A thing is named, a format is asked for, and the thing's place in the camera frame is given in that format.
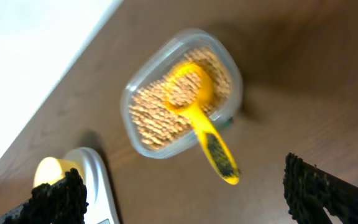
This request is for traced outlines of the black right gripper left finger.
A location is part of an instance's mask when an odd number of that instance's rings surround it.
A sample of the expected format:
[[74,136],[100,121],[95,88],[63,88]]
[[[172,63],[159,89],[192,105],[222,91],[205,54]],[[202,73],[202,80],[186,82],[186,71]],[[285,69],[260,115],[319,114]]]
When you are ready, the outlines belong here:
[[32,197],[0,216],[0,224],[85,224],[87,189],[77,169],[32,189]]

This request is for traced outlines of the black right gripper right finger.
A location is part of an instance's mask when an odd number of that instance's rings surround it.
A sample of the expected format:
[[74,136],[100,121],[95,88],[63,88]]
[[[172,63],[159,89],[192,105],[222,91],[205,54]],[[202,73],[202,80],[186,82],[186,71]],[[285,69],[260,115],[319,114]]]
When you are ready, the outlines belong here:
[[297,223],[358,224],[358,187],[309,165],[289,153],[285,158],[284,198]]

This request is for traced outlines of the yellow measuring scoop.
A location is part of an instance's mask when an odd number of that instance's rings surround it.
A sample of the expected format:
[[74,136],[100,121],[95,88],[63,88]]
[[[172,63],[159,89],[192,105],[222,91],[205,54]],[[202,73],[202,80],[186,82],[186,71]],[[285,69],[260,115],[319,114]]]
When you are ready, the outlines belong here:
[[[179,79],[187,75],[196,75],[200,80],[200,86],[193,100],[177,106],[172,103],[172,90],[178,84]],[[193,62],[182,62],[172,68],[167,77],[165,87],[164,105],[166,109],[190,121],[198,142],[212,168],[222,180],[231,185],[236,185],[239,182],[237,164],[226,143],[202,110],[202,107],[208,104],[212,97],[213,81],[200,66]]]

